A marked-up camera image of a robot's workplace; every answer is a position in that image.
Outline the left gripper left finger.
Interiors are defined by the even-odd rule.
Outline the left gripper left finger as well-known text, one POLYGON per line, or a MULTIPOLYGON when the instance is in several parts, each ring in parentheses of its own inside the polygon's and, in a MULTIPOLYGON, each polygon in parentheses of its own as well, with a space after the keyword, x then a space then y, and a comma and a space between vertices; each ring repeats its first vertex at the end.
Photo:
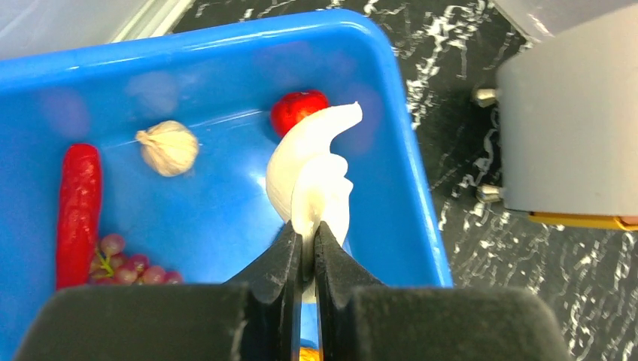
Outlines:
POLYGON ((85 286, 41 309, 18 360, 296 360, 302 238, 287 224, 222 284, 85 286))

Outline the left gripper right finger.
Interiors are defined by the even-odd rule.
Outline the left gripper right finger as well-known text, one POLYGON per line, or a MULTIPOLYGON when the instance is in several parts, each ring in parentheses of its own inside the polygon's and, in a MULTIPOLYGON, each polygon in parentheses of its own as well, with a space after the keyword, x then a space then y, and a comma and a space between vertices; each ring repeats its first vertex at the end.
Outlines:
POLYGON ((396 288, 321 223, 314 276, 324 360, 569 360, 557 320, 521 288, 396 288))

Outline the white garlic toy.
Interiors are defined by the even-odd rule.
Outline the white garlic toy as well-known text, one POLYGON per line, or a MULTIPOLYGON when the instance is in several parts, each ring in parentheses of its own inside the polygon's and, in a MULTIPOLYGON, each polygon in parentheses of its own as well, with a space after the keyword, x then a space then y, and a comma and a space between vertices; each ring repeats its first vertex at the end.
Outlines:
POLYGON ((266 169, 266 195, 281 219, 307 244, 320 223, 343 245, 350 223, 348 161, 330 150, 337 135, 363 119, 358 102, 330 106, 295 125, 275 148, 266 169))

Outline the orange tangerine toy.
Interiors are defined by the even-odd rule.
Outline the orange tangerine toy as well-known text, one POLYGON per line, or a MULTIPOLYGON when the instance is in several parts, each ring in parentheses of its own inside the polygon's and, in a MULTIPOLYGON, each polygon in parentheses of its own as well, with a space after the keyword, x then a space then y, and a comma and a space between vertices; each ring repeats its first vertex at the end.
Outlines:
POLYGON ((299 349, 299 361, 321 361, 320 352, 310 347, 301 347, 299 349))

